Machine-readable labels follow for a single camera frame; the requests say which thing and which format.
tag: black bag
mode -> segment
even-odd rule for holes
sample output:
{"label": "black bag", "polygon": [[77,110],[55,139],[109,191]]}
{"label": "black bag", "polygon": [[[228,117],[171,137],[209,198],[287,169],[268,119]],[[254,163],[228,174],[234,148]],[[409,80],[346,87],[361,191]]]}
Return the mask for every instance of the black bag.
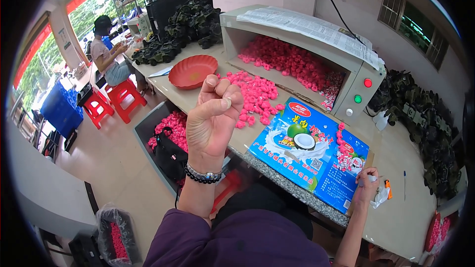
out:
{"label": "black bag", "polygon": [[174,181],[181,181],[185,176],[185,165],[188,162],[188,153],[176,145],[169,136],[173,133],[170,127],[164,127],[158,134],[155,155],[159,160],[158,166],[163,173]]}

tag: red oval logo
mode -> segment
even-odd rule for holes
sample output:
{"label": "red oval logo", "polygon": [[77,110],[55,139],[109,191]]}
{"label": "red oval logo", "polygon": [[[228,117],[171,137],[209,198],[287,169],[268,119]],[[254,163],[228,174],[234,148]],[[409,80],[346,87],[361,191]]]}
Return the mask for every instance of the red oval logo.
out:
{"label": "red oval logo", "polygon": [[300,103],[290,102],[289,107],[290,107],[291,110],[294,111],[294,113],[296,113],[300,116],[309,117],[311,115],[310,110],[308,110],[305,106],[303,106]]}
{"label": "red oval logo", "polygon": [[350,154],[351,154],[351,153],[354,153],[354,151],[355,151],[355,150],[353,149],[353,147],[352,147],[351,145],[349,145],[348,143],[346,143],[346,142],[343,144],[343,147],[344,147],[345,150],[347,150]]}

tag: window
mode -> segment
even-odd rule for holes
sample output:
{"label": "window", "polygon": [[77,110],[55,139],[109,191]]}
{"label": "window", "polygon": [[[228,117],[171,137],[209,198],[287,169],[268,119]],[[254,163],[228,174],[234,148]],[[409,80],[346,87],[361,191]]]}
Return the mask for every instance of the window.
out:
{"label": "window", "polygon": [[434,24],[406,0],[383,0],[378,21],[409,40],[439,70],[448,42]]}

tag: light pink shirt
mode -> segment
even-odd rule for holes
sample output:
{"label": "light pink shirt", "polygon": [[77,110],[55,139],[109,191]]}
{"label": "light pink shirt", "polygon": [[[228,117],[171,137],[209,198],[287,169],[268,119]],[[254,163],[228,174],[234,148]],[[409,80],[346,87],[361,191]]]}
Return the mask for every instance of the light pink shirt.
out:
{"label": "light pink shirt", "polygon": [[[96,60],[98,57],[102,56],[102,60],[109,59],[111,55],[111,52],[109,49],[104,45],[102,40],[94,38],[94,40],[91,43],[91,56],[92,56],[92,61],[94,63],[97,63]],[[106,73],[110,68],[114,66],[115,62],[112,62],[103,72],[102,74]]]}

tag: newspaper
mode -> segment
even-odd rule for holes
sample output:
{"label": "newspaper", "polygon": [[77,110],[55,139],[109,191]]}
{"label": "newspaper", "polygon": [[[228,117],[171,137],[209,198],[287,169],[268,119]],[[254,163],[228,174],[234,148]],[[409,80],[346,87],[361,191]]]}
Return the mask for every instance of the newspaper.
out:
{"label": "newspaper", "polygon": [[237,21],[251,22],[303,34],[346,51],[348,54],[367,62],[374,69],[379,70],[378,55],[371,50],[372,44],[368,39],[356,35],[363,42],[363,45],[348,30],[322,19],[269,6],[238,15]]}

